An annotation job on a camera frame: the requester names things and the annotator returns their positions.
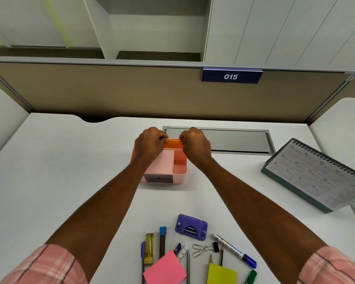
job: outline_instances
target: yellow sticky note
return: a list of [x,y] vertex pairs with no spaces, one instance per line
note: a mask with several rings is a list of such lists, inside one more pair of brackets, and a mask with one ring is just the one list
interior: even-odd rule
[[237,272],[210,263],[207,284],[237,284]]

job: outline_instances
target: white desk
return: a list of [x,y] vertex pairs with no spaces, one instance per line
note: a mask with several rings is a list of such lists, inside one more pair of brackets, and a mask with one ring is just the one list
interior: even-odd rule
[[[126,117],[86,123],[72,115],[30,114],[0,152],[0,279],[129,163],[134,140],[143,129],[151,126],[161,129],[163,125],[268,129],[276,149],[292,137],[318,148],[305,124]],[[355,260],[355,215],[349,206],[323,214],[260,172],[268,156],[213,154],[213,157],[292,213],[326,243]],[[198,243],[173,230],[179,213],[206,220],[208,233],[220,234],[253,257],[258,262],[256,283],[277,282],[214,187],[189,162],[182,185],[140,184],[91,283],[139,283],[140,243],[147,232],[155,232],[157,259],[159,226],[168,227],[167,251],[178,242],[190,247]],[[212,241],[207,237],[204,243]],[[209,253],[191,258],[192,283],[206,283],[208,259]],[[213,253],[215,263],[218,259],[219,253]],[[224,254],[224,266],[238,271],[238,283],[249,272],[249,267],[229,252]]]

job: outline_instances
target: calendar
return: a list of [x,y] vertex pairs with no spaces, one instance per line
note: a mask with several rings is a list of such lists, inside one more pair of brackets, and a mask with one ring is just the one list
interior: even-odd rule
[[295,138],[261,171],[325,213],[355,203],[355,170]]

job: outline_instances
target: shirt sleeve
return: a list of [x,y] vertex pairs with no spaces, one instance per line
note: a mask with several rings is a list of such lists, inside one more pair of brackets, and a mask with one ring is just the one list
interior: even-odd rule
[[355,262],[333,247],[322,247],[305,263],[297,283],[355,284]]
[[55,244],[37,248],[0,284],[87,284],[84,271],[67,249]]

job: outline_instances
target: beige partition panel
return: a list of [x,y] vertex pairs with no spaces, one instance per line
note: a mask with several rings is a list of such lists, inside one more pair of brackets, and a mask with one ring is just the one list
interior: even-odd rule
[[201,82],[200,68],[0,63],[37,111],[304,122],[349,76],[265,71],[258,84]]
[[355,98],[355,79],[350,81],[335,97],[333,97],[314,117],[310,120],[313,123],[322,116],[328,109],[343,98]]
[[16,103],[18,103],[23,109],[27,112],[30,112],[30,109],[13,93],[10,89],[8,89],[1,81],[0,81],[0,88],[6,92]]

